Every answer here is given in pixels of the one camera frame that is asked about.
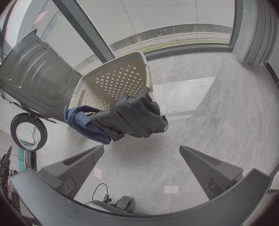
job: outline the marble floor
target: marble floor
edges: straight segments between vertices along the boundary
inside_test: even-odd
[[[149,61],[155,101],[169,129],[150,138],[126,135],[105,145],[75,200],[91,200],[106,183],[110,197],[135,199],[135,214],[163,214],[208,201],[179,154],[186,145],[243,168],[270,174],[279,161],[279,91],[264,66],[240,63],[228,52],[192,53]],[[65,123],[44,122],[46,145],[38,170],[99,143]],[[106,193],[100,186],[94,199]]]

